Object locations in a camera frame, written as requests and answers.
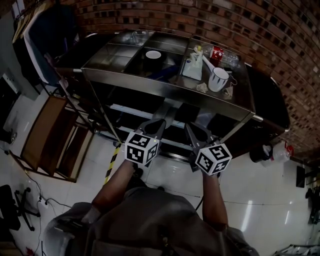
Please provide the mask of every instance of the brick wall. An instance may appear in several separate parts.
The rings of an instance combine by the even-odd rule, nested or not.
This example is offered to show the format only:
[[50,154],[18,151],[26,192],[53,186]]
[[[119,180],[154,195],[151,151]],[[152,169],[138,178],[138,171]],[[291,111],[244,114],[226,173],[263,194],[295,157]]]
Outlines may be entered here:
[[281,88],[296,152],[320,147],[320,3],[312,0],[61,0],[83,34],[147,29],[242,55]]

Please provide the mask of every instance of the person's right arm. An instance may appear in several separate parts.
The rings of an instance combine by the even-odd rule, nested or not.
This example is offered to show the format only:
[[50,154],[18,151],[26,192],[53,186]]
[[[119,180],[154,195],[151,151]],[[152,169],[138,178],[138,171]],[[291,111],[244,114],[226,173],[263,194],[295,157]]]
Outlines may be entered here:
[[203,220],[217,231],[228,226],[228,216],[217,175],[203,175]]

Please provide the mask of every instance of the sleeve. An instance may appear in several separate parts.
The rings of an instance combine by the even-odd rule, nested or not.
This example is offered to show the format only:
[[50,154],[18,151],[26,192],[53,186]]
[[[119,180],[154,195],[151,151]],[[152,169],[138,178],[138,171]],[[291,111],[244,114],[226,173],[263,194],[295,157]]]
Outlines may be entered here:
[[239,229],[228,227],[226,229],[226,236],[241,251],[243,256],[259,256],[257,250],[246,242],[244,234]]

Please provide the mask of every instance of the hanging clothes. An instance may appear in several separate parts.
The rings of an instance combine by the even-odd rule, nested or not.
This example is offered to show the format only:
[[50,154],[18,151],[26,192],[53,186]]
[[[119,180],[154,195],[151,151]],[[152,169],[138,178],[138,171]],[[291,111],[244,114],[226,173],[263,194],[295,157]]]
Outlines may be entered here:
[[61,79],[53,67],[55,59],[74,45],[75,17],[70,6],[60,4],[35,16],[24,31],[24,41],[40,78],[55,86]]
[[[18,26],[15,23],[14,32],[16,32],[17,29]],[[33,87],[37,86],[39,84],[39,75],[34,67],[33,62],[30,59],[25,40],[18,37],[12,45],[16,58],[20,63],[22,75]]]

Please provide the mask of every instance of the hazard stripe tape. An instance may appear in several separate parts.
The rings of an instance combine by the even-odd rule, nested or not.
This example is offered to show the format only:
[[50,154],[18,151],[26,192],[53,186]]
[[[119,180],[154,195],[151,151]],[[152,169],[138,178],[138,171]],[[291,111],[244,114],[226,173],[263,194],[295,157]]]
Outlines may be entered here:
[[104,184],[106,184],[108,182],[108,180],[109,180],[109,176],[111,174],[112,167],[114,166],[114,163],[116,161],[116,158],[117,158],[117,155],[118,155],[120,147],[121,147],[121,144],[119,144],[118,146],[115,147],[113,156],[112,156],[111,161],[110,161],[109,169],[107,170],[105,178],[104,178]]

